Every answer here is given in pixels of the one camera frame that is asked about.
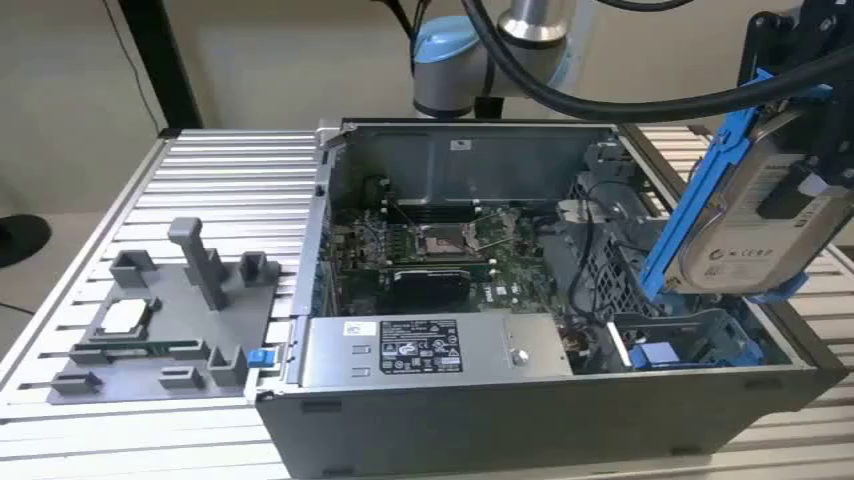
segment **beige wall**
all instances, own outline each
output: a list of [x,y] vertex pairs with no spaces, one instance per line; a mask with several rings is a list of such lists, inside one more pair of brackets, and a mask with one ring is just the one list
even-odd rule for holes
[[0,211],[105,209],[153,138],[99,1],[1,0]]
[[[490,0],[493,16],[508,5]],[[166,8],[210,125],[310,128],[322,117],[413,114],[408,41],[378,2],[170,0]],[[428,10],[461,14],[458,0]],[[513,100],[506,114],[548,111]]]
[[592,24],[572,91],[594,100],[641,102],[732,88],[749,17],[801,2],[695,0],[653,14],[593,3],[578,0]]

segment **black vertical post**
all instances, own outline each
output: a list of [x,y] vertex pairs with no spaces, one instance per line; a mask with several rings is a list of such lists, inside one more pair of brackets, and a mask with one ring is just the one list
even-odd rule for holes
[[118,0],[169,128],[201,128],[201,115],[162,0]]

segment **hard drive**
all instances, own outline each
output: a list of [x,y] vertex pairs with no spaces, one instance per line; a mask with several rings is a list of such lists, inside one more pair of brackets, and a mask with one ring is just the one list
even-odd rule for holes
[[759,205],[804,153],[779,144],[780,132],[800,128],[804,112],[788,109],[749,129],[727,117],[685,189],[641,274],[648,298],[677,293],[785,296],[805,280],[809,261],[851,215],[847,190],[813,195],[792,218],[764,218]]

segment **circuit board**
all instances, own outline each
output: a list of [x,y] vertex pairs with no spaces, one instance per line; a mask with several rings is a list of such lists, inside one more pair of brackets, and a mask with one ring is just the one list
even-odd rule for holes
[[468,222],[389,223],[372,211],[348,218],[333,229],[338,314],[561,311],[521,208],[482,207]]

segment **aluminum extrusion table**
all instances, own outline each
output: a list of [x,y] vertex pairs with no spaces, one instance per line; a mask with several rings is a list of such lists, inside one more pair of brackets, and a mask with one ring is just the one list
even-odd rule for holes
[[[708,137],[685,127],[641,131],[687,177]],[[106,295],[106,267],[118,250],[143,248],[155,262],[181,261],[177,246],[165,239],[175,216],[201,218],[205,245],[225,260],[262,250],[282,265],[265,342],[286,338],[313,155],[310,131],[185,131],[157,143],[0,363],[0,478],[288,477],[242,398],[51,406],[45,403],[46,382]],[[854,368],[854,264],[829,246],[808,273],[791,305]],[[854,375],[808,408],[760,419],[709,457],[578,465],[500,477],[854,478]]]

